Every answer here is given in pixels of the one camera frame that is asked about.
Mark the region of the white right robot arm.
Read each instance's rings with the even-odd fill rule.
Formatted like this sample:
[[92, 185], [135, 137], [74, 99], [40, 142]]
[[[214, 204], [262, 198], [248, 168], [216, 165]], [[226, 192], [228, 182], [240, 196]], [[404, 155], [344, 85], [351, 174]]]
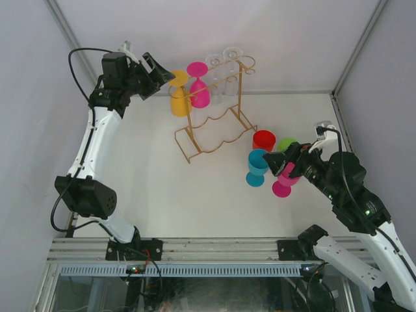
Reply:
[[363, 243], [376, 266], [338, 246], [316, 224], [296, 240], [300, 257], [318, 258], [335, 267], [367, 293], [375, 311], [414, 311], [415, 264], [382, 200], [365, 188], [366, 170], [353, 153], [341, 149], [327, 161], [320, 155], [314, 145], [294, 142], [285, 151], [266, 153], [263, 158], [274, 175], [293, 164], [289, 176], [304, 177], [331, 201], [338, 221]]

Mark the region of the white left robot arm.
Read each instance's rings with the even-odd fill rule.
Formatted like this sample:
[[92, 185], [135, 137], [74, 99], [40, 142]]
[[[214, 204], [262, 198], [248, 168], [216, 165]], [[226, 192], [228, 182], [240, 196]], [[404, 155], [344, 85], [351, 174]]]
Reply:
[[139, 230], [118, 212], [116, 192], [101, 181], [102, 168], [131, 98], [148, 99], [175, 75], [150, 53], [138, 60], [128, 51], [106, 51], [101, 65], [103, 73], [87, 98], [88, 121], [79, 151], [68, 173], [55, 179], [57, 200], [87, 224], [98, 224], [120, 245], [120, 253], [134, 260], [142, 253]]

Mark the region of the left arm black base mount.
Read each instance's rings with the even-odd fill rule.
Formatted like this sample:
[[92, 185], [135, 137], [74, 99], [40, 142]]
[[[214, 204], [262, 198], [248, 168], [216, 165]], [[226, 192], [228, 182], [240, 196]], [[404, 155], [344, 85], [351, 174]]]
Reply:
[[140, 246], [132, 243], [121, 244], [110, 240], [107, 244], [105, 259], [107, 261], [160, 261], [163, 254], [163, 241], [159, 239], [141, 240]]

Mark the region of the blue wine glass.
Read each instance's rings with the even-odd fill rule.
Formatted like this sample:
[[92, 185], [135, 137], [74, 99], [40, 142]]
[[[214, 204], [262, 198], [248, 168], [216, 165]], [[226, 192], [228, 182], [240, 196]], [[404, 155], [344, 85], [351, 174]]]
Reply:
[[251, 187], [260, 187], [265, 182], [265, 174], [269, 167], [263, 156], [268, 151], [264, 149], [253, 149], [248, 155], [248, 169], [246, 182]]

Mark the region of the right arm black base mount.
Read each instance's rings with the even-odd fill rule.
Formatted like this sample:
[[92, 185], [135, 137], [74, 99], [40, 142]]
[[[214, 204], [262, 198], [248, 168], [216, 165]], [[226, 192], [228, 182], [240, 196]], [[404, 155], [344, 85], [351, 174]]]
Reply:
[[310, 245], [294, 239], [277, 241], [280, 261], [306, 261], [314, 257]]

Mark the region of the orange wine glass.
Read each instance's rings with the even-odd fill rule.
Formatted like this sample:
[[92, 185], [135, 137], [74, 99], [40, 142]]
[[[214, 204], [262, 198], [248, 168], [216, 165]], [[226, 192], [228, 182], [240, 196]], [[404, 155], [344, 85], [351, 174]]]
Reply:
[[185, 117], [192, 110], [188, 90], [185, 88], [189, 77], [183, 70], [174, 70], [172, 73], [175, 78], [169, 82], [171, 113], [176, 117]]

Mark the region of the pink wine glass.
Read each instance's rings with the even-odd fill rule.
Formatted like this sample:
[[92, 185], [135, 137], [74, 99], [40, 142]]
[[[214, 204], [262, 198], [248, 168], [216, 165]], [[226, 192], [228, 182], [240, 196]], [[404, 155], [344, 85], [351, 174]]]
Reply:
[[291, 187], [300, 180], [300, 177], [291, 178], [290, 173], [294, 169], [294, 164], [289, 162], [278, 176], [277, 181], [272, 185], [273, 193], [279, 198], [286, 198], [291, 194]]
[[187, 66], [187, 73], [196, 80], [190, 87], [190, 99], [194, 108], [203, 109], [210, 104], [210, 93], [202, 77], [208, 72], [208, 66], [204, 62], [192, 62]]

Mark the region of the red wine glass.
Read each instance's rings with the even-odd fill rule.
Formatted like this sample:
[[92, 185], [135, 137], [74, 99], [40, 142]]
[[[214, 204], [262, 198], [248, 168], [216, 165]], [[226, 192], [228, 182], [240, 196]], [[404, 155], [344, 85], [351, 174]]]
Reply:
[[275, 135], [267, 130], [258, 130], [252, 137], [252, 149], [262, 149], [271, 152], [276, 144]]

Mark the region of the green wine glass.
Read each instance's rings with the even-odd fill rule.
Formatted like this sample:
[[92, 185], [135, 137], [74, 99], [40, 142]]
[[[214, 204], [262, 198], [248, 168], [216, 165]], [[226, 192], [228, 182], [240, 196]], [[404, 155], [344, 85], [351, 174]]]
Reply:
[[291, 137], [283, 138], [279, 141], [276, 151], [277, 152], [285, 151], [292, 143], [295, 143], [295, 142], [297, 142], [295, 138], [291, 138]]

